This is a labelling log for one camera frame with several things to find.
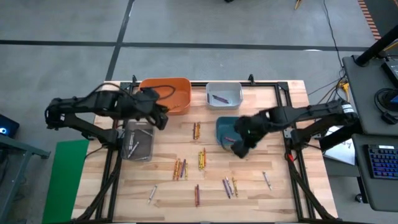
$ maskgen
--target wooden table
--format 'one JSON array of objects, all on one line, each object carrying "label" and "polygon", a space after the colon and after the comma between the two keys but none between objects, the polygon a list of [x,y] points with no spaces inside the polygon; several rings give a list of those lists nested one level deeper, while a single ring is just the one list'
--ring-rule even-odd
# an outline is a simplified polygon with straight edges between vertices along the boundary
[{"label": "wooden table", "polygon": [[[288,81],[294,107],[307,106],[303,81]],[[281,133],[268,134],[244,159],[223,150],[216,142],[215,121],[220,116],[255,114],[277,106],[270,87],[244,87],[244,100],[236,111],[210,111],[206,108],[204,87],[192,88],[189,114],[169,116],[163,131],[155,130],[153,158],[150,162],[123,161],[114,222],[287,222],[297,221],[284,142]],[[201,121],[199,140],[192,139],[193,123]],[[298,123],[306,127],[311,122]],[[110,128],[112,119],[97,116],[95,125]],[[88,152],[100,147],[91,142]],[[198,152],[207,152],[205,170],[198,170]],[[320,203],[337,217],[321,151],[303,151],[311,190]],[[103,175],[106,150],[87,158],[72,217],[83,213],[98,193]],[[173,181],[176,158],[189,163],[188,180]],[[266,170],[273,190],[264,181]],[[228,199],[222,179],[237,180],[239,197]],[[147,199],[154,185],[158,188],[150,205]],[[200,186],[200,207],[195,207],[194,186]],[[109,193],[104,214],[108,211]],[[302,205],[307,214],[301,192]]]}]

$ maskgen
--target paper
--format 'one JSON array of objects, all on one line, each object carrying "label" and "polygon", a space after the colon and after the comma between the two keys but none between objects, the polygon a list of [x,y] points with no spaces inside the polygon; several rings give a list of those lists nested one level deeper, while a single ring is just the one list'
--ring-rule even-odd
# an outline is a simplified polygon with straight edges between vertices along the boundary
[{"label": "paper", "polygon": [[[338,127],[333,126],[329,128],[328,132],[326,135],[328,136],[331,133],[334,133],[335,131],[339,130]],[[353,140],[349,139],[345,142],[342,142],[333,148],[327,150],[324,155],[327,158],[330,159],[335,159],[340,162],[345,162],[350,165],[355,165],[355,148],[353,144]]]}]

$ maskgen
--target black keyboard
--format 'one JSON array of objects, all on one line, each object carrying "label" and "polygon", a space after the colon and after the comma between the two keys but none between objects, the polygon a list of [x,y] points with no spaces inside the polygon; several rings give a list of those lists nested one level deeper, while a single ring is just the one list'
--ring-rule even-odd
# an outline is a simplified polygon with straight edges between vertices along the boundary
[{"label": "black keyboard", "polygon": [[375,179],[398,179],[398,146],[368,145],[370,172]]}]

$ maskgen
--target concrete floor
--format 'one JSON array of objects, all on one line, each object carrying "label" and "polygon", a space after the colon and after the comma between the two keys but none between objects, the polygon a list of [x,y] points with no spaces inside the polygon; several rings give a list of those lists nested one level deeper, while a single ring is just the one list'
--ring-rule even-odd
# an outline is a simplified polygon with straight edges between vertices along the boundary
[{"label": "concrete floor", "polygon": [[[3,0],[0,40],[115,42],[128,0]],[[136,0],[125,42],[264,44],[333,46],[322,1],[305,0]],[[367,47],[374,39],[357,0],[326,0],[338,46]],[[45,107],[55,97],[84,96],[106,76],[113,47],[0,45],[0,113],[21,126],[17,139],[54,151],[59,141],[81,139],[72,129],[47,130]],[[340,52],[341,56],[361,52]],[[334,51],[155,49],[120,51],[113,80],[134,74],[187,77],[191,80],[305,80],[307,92],[338,78]],[[310,96],[317,103],[327,89]],[[13,217],[41,223],[53,153],[33,158],[21,187],[26,196]],[[330,177],[340,218],[346,221],[396,223],[398,214],[375,212],[354,202],[355,179]]]}]

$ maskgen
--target green board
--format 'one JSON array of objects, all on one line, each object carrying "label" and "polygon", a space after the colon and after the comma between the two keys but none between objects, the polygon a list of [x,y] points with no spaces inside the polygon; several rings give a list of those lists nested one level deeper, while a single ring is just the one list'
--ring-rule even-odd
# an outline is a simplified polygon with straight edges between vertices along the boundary
[{"label": "green board", "polygon": [[57,144],[43,223],[67,222],[71,219],[88,143],[88,140],[79,140]]}]

